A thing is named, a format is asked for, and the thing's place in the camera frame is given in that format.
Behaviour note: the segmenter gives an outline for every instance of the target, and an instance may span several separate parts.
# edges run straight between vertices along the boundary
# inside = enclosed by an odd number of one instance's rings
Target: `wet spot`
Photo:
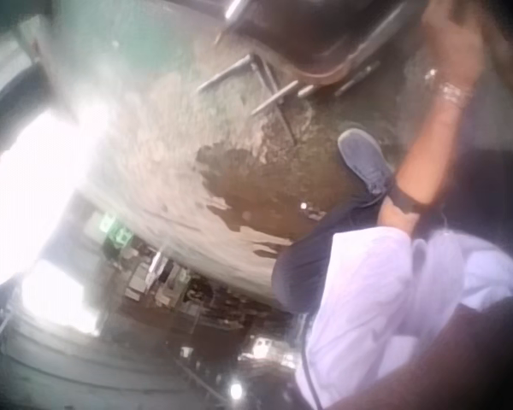
[[[327,140],[311,140],[302,147],[285,150],[274,144],[274,138],[284,143],[283,136],[277,133],[264,138],[265,163],[249,150],[231,148],[226,143],[202,147],[197,161],[204,165],[200,172],[205,188],[227,205],[226,209],[208,206],[208,210],[231,231],[239,232],[242,226],[248,226],[296,240],[316,225],[300,212],[301,198],[320,209],[331,209],[348,184],[342,180],[344,171]]]
[[[253,251],[253,254],[256,256],[260,256],[261,258],[269,258],[269,259],[277,259],[277,254],[274,252],[268,252],[267,250],[255,250]]]

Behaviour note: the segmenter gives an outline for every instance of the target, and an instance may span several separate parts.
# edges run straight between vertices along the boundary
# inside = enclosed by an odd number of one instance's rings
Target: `leg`
[[[374,226],[391,177],[380,147],[366,132],[345,132],[339,150],[369,192],[329,212],[307,237],[280,254],[272,287],[284,308],[293,313],[312,313],[319,308],[334,234]]]

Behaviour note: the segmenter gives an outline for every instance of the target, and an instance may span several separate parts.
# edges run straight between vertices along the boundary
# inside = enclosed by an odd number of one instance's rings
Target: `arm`
[[[395,178],[398,188],[423,205],[438,195],[457,143],[463,107],[484,67],[484,52],[475,9],[463,26],[450,20],[453,0],[432,0],[423,16],[428,43],[443,85],[433,99],[423,127]],[[412,234],[420,215],[405,214],[387,197],[378,225]]]

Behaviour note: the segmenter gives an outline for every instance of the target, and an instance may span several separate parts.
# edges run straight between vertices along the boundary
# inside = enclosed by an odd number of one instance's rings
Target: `shirt sleeve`
[[[336,234],[306,356],[323,407],[368,387],[404,318],[412,282],[410,237],[391,227]],[[315,407],[303,369],[298,386]]]

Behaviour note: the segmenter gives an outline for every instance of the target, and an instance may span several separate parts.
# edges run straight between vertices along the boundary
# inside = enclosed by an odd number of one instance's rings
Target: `bright light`
[[[233,2],[228,6],[226,13],[224,16],[230,20],[233,16],[233,13],[236,11],[236,9],[239,7],[243,0],[233,0]]]
[[[23,280],[25,309],[49,322],[96,335],[97,315],[84,305],[84,288],[48,261],[38,261]]]
[[[437,70],[435,68],[432,68],[431,70],[429,70],[426,73],[424,78],[425,78],[426,81],[429,81],[431,79],[434,79],[436,74],[437,74]]]
[[[271,341],[269,339],[259,337],[253,346],[253,356],[255,359],[265,359],[268,356],[270,345]]]
[[[243,387],[241,386],[241,384],[236,382],[230,385],[230,396],[234,400],[239,400],[241,399],[241,397],[243,397]]]
[[[180,348],[180,355],[182,357],[184,357],[185,359],[188,359],[192,355],[193,351],[194,351],[193,348],[189,348],[188,346],[183,346],[182,348]]]
[[[45,111],[0,159],[0,284],[24,272],[58,225],[108,123],[95,105],[80,125]]]

